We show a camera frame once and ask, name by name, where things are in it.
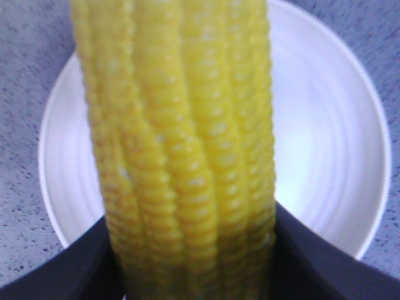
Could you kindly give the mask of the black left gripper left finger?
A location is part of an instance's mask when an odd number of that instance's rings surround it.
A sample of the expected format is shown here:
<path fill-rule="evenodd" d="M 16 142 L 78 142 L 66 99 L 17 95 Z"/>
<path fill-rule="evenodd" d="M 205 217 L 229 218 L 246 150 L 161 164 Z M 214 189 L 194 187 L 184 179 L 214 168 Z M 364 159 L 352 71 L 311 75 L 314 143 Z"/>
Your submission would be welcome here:
<path fill-rule="evenodd" d="M 1 299 L 123 298 L 103 217 L 57 256 L 1 288 Z"/>

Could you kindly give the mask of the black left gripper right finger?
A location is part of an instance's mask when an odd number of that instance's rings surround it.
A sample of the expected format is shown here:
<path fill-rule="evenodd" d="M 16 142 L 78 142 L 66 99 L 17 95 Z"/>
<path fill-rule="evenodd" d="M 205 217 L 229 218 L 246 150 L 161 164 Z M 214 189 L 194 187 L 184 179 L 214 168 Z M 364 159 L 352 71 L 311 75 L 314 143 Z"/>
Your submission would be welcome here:
<path fill-rule="evenodd" d="M 399 280 L 360 262 L 276 205 L 273 299 L 399 299 Z"/>

